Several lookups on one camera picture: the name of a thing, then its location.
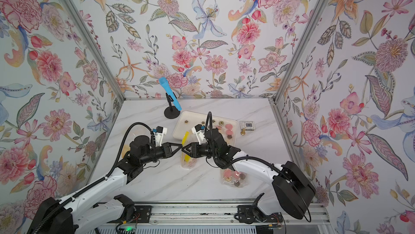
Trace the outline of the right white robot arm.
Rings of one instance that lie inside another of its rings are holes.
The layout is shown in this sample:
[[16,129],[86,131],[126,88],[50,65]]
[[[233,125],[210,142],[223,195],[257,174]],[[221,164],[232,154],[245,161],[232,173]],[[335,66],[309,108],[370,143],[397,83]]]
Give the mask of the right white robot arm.
[[316,195],[316,189],[293,162],[272,164],[264,159],[250,156],[241,149],[229,145],[218,129],[193,130],[197,142],[182,147],[191,158],[212,158],[220,169],[230,169],[253,176],[269,184],[273,191],[256,198],[253,209],[259,216],[285,212],[302,220]]

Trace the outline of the ziploc bag yellow duck print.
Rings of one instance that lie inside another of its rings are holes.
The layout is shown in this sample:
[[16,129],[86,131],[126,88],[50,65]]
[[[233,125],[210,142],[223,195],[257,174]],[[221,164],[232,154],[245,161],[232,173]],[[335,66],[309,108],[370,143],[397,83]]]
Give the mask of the ziploc bag yellow duck print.
[[128,144],[124,144],[122,148],[121,158],[124,158],[126,153],[130,151],[130,146]]

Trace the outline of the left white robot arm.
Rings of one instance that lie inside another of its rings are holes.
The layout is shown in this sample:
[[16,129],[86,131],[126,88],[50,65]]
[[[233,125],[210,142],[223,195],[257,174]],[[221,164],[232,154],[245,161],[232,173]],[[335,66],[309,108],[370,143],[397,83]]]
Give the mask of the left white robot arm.
[[81,190],[60,199],[48,198],[39,207],[30,225],[30,234],[86,234],[115,220],[130,221],[135,204],[126,195],[117,195],[98,205],[106,195],[127,185],[144,171],[145,165],[171,158],[181,144],[161,144],[153,137],[138,136],[130,150],[109,173]]

